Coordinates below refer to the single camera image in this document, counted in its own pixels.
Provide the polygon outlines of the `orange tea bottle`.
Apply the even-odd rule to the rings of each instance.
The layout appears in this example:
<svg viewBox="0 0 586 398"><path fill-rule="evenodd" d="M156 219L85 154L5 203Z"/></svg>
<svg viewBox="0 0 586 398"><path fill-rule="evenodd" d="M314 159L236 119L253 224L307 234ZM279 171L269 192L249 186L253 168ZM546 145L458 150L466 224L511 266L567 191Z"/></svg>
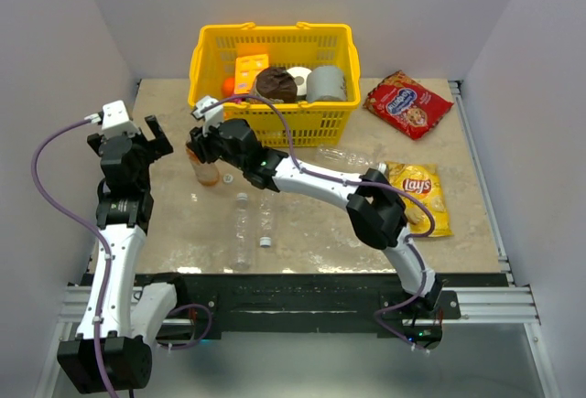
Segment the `orange tea bottle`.
<svg viewBox="0 0 586 398"><path fill-rule="evenodd" d="M190 148L189 143L185 144L185 151L197 180L203 186L215 186L220 180L220 172L218 167L214 163L202 162L195 154L195 152Z"/></svg>

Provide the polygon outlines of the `clear bottle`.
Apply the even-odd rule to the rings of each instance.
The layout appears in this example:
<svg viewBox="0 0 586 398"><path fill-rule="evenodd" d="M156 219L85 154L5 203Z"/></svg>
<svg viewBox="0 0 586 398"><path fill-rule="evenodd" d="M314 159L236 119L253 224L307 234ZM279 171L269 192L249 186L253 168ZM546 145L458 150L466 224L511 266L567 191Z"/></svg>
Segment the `clear bottle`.
<svg viewBox="0 0 586 398"><path fill-rule="evenodd" d="M231 237L231 267L235 272L247 271L254 259L252 220L248 195L236 195L233 211L233 232Z"/></svg>
<svg viewBox="0 0 586 398"><path fill-rule="evenodd" d="M386 163L377 160L372 154L342 146L319 145L315 153L315 162L321 167L357 174L363 174L372 168L388 176Z"/></svg>
<svg viewBox="0 0 586 398"><path fill-rule="evenodd" d="M258 244L261 248L270 249L274 246L274 231L276 224L275 196L266 193L259 203Z"/></svg>

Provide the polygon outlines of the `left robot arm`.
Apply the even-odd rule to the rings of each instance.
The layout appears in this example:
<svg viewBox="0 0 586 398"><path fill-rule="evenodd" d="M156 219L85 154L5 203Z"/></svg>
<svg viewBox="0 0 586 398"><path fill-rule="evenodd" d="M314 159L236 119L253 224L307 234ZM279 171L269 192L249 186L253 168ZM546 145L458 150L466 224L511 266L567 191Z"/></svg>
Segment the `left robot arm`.
<svg viewBox="0 0 586 398"><path fill-rule="evenodd" d="M132 301L136 264L154 206L149 169L173 151L157 118L149 115L145 122L152 139L134 124L122 130L104 128L87 138L103 172L92 224L98 260L75 337L60 343L57 355L82 394L145 388L163 320L183 316L190 306L188 293L169 281L147 285L138 302Z"/></svg>

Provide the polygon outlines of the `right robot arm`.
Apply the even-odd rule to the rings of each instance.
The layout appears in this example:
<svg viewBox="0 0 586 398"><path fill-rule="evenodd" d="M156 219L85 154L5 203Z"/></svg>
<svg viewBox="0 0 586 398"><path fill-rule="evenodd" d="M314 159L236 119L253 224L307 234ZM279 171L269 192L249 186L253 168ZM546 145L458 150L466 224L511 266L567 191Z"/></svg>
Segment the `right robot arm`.
<svg viewBox="0 0 586 398"><path fill-rule="evenodd" d="M255 188L299 194L344 210L357 239L383 252L395 268L407 295L398 305L420 318L440 308L441 281L415 245L418 236L410 231L403 201L407 193L391 187L379 170L360 175L303 164L291 153L262 146L242 119L195 127L187 146L203 163L222 160L239 169Z"/></svg>

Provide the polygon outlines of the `orange ball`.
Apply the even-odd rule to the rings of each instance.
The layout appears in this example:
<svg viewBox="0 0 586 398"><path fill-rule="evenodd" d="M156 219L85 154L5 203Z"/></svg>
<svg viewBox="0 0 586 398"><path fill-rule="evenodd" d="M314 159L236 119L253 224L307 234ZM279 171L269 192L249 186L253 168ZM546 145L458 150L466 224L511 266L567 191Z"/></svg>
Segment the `orange ball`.
<svg viewBox="0 0 586 398"><path fill-rule="evenodd" d="M222 83L222 96L223 98L234 95L235 88L235 77L228 77Z"/></svg>

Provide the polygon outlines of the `orange juice carton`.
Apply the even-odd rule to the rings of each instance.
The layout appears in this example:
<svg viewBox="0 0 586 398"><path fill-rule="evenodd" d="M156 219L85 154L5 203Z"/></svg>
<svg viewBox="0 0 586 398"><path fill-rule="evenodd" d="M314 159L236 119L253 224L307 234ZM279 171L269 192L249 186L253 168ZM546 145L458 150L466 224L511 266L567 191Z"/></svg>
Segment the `orange juice carton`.
<svg viewBox="0 0 586 398"><path fill-rule="evenodd" d="M238 57L234 63L235 94L245 94L251 91L256 76L269 67L267 54L256 54Z"/></svg>

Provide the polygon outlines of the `brown wrapped package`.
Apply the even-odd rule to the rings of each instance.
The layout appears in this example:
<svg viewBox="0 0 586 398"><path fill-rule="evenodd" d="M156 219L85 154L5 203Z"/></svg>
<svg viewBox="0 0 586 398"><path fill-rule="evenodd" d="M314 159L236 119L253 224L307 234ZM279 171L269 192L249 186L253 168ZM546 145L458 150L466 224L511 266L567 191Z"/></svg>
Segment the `brown wrapped package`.
<svg viewBox="0 0 586 398"><path fill-rule="evenodd" d="M285 68L269 67L256 76L249 94L275 103L293 103L297 86Z"/></svg>

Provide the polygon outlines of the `white tape roll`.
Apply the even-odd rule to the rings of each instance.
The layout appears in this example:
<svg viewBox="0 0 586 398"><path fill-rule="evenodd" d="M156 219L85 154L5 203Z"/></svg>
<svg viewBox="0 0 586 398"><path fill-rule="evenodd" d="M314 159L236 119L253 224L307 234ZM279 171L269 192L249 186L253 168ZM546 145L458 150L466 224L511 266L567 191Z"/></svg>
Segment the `white tape roll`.
<svg viewBox="0 0 586 398"><path fill-rule="evenodd" d="M297 99L304 100L307 97L307 80L311 69L302 66L294 66L287 69L287 73L293 78L297 86Z"/></svg>

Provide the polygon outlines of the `yellow plastic shopping basket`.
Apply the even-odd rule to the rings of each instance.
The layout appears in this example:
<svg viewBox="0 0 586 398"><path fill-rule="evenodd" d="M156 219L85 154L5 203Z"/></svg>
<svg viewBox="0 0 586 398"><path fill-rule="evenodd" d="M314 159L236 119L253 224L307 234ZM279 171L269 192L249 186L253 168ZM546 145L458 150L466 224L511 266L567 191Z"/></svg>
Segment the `yellow plastic shopping basket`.
<svg viewBox="0 0 586 398"><path fill-rule="evenodd" d="M344 24L254 23L201 29L188 103L225 99L225 119L245 119L268 146L337 144L360 101L360 64Z"/></svg>

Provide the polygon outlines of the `grey tape roll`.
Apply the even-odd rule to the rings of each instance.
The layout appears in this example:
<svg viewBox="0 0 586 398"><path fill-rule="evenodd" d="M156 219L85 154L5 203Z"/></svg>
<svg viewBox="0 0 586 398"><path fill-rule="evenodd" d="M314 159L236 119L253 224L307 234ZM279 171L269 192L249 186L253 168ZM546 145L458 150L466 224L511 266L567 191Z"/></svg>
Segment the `grey tape roll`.
<svg viewBox="0 0 586 398"><path fill-rule="evenodd" d="M308 102L345 102L346 82L338 66L319 66L307 78L306 99Z"/></svg>

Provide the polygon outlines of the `red snack bag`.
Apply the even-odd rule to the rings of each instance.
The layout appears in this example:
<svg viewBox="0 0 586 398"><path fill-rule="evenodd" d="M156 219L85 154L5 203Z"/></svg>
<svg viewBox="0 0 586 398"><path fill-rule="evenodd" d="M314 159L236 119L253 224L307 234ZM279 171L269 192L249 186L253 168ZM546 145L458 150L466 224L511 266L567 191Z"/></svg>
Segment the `red snack bag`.
<svg viewBox="0 0 586 398"><path fill-rule="evenodd" d="M423 87L402 70L383 78L366 96L363 108L412 140L429 133L453 102Z"/></svg>

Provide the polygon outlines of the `yellow chips bag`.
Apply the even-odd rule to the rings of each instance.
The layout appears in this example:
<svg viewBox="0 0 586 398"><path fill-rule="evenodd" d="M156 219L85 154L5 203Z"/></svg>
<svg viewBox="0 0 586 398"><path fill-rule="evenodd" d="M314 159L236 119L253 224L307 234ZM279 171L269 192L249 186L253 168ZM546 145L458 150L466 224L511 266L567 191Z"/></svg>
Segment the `yellow chips bag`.
<svg viewBox="0 0 586 398"><path fill-rule="evenodd" d="M434 229L429 237L452 236L450 215L444 199L437 165L387 162L386 168L389 183L416 199L433 218ZM406 205L406 216L411 232L423 235L431 227L429 216L411 199L403 198L403 201Z"/></svg>

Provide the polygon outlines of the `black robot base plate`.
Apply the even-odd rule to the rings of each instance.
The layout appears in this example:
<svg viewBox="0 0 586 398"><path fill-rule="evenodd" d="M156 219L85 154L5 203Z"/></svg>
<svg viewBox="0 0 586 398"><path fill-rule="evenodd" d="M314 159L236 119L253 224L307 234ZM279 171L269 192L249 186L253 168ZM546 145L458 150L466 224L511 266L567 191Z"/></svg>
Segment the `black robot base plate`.
<svg viewBox="0 0 586 398"><path fill-rule="evenodd" d="M180 312L167 317L163 342L220 339L236 333L358 333L390 337L390 328L429 349L442 325L458 319L456 293L408 298L395 274L140 274L137 287L179 282Z"/></svg>

